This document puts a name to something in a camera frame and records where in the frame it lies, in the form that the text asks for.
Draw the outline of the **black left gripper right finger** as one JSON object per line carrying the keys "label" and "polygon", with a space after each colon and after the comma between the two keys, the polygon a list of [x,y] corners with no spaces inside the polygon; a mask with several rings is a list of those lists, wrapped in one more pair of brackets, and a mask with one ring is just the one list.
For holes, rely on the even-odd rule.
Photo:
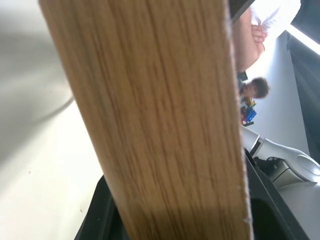
{"label": "black left gripper right finger", "polygon": [[244,150],[254,240],[309,240],[271,180]]}

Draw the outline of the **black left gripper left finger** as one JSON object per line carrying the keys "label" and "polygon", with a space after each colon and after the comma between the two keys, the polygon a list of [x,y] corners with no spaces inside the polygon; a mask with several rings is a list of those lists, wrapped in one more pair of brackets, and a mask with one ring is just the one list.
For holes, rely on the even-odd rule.
{"label": "black left gripper left finger", "polygon": [[74,240],[130,240],[103,176]]}

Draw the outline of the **wooden board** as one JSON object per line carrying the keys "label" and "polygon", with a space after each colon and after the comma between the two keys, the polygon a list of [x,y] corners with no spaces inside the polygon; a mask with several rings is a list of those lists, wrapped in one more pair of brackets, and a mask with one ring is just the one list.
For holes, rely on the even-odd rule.
{"label": "wooden board", "polygon": [[226,0],[40,0],[131,240],[253,240]]}

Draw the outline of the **person's bare hand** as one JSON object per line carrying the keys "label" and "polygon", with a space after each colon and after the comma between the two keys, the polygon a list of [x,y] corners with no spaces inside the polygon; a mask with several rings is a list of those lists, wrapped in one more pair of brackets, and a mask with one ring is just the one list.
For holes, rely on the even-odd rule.
{"label": "person's bare hand", "polygon": [[253,36],[253,40],[256,44],[262,44],[268,36],[268,34],[264,31],[264,28],[261,25],[252,25],[251,33]]}

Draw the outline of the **colourful toy blocks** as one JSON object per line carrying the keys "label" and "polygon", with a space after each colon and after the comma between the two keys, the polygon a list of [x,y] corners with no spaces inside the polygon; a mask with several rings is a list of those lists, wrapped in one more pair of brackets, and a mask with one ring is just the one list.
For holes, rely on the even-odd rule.
{"label": "colourful toy blocks", "polygon": [[255,111],[256,102],[252,97],[243,97],[240,102],[241,124],[248,127],[254,124],[253,119],[257,115]]}

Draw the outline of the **dark grey curtain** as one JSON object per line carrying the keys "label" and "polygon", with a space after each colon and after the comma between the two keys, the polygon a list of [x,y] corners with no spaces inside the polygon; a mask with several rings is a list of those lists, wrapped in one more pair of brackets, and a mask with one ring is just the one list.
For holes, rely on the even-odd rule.
{"label": "dark grey curtain", "polygon": [[311,157],[320,164],[320,55],[287,37]]}

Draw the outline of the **seated person with dark hair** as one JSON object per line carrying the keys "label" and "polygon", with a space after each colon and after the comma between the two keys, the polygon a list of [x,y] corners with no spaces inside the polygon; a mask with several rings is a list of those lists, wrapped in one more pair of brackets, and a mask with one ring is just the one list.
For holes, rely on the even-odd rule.
{"label": "seated person with dark hair", "polygon": [[263,99],[269,94],[270,87],[263,77],[256,77],[249,82],[239,82],[239,95],[243,98]]}

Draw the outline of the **person in white shirt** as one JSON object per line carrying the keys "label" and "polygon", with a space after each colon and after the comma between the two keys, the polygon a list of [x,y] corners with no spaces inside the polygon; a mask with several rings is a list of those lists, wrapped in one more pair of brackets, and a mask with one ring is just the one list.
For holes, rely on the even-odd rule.
{"label": "person in white shirt", "polygon": [[320,54],[320,44],[292,25],[301,8],[301,0],[255,0],[249,7],[251,23],[262,26],[267,33],[264,51],[285,31]]}

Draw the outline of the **dark board edge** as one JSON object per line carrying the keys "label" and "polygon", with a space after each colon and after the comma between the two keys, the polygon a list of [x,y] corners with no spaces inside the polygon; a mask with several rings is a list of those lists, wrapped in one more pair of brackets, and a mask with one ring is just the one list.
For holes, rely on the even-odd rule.
{"label": "dark board edge", "polygon": [[255,0],[228,0],[231,23],[234,24]]}

